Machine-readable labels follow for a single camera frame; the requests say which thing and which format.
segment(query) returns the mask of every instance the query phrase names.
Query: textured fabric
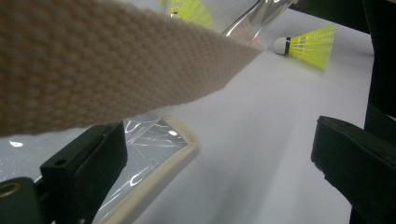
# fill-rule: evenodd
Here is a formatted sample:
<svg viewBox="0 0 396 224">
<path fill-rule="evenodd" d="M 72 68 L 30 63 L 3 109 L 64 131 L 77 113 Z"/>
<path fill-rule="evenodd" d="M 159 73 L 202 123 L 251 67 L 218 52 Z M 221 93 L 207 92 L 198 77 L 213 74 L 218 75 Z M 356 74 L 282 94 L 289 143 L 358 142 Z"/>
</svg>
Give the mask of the textured fabric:
<svg viewBox="0 0 396 224">
<path fill-rule="evenodd" d="M 223 88 L 260 48 L 115 1 L 0 2 L 0 135 L 124 119 Z"/>
</svg>

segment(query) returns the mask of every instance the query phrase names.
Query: beige border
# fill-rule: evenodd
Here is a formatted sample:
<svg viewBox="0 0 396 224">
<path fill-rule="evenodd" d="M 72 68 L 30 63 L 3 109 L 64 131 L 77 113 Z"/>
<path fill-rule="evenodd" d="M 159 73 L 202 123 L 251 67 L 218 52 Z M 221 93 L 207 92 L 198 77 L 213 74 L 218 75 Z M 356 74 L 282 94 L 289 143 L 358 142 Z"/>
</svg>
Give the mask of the beige border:
<svg viewBox="0 0 396 224">
<path fill-rule="evenodd" d="M 169 157 L 163 164 L 146 177 L 110 212 L 101 223 L 121 223 L 128 218 L 135 221 L 149 204 L 161 193 L 172 179 L 198 153 L 198 138 L 195 133 L 179 119 L 166 115 L 163 120 L 187 142 L 187 145 Z"/>
</svg>

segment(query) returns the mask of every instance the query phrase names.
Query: white table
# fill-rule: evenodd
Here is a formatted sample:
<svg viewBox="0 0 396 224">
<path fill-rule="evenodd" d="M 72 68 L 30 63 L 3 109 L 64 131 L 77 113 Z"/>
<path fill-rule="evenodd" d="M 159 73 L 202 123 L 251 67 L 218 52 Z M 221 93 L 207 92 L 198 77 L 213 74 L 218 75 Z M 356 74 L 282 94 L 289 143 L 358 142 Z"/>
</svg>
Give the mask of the white table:
<svg viewBox="0 0 396 224">
<path fill-rule="evenodd" d="M 328 24 L 287 10 L 265 33 L 265 51 L 224 90 L 173 110 L 201 152 L 136 223 L 348 223 L 348 201 L 310 153 L 320 115 L 363 127 L 371 38 L 336 25 L 324 74 L 272 50 L 280 36 Z"/>
</svg>

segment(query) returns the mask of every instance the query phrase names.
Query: beige item in plastic wrap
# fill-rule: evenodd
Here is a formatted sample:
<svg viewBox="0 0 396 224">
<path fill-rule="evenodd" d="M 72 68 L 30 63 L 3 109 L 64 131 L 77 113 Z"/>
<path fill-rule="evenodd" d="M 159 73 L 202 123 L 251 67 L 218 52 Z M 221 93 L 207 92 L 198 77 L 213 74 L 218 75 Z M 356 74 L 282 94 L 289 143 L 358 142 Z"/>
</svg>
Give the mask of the beige item in plastic wrap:
<svg viewBox="0 0 396 224">
<path fill-rule="evenodd" d="M 1 1 L 0 135 L 185 104 L 223 88 L 261 50 L 117 1 Z"/>
</svg>

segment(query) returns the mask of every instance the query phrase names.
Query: shuttlecock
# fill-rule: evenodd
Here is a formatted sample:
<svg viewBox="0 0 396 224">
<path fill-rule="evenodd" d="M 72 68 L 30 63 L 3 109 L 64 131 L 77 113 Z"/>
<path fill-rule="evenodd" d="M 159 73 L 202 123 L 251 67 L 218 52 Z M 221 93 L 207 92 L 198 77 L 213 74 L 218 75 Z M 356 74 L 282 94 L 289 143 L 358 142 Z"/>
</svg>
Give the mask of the shuttlecock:
<svg viewBox="0 0 396 224">
<path fill-rule="evenodd" d="M 274 44 L 274 52 L 291 55 L 301 61 L 324 70 L 332 53 L 334 25 L 296 37 L 280 37 Z"/>
<path fill-rule="evenodd" d="M 212 29 L 212 15 L 201 0 L 162 0 L 162 3 L 170 17 Z"/>
</svg>

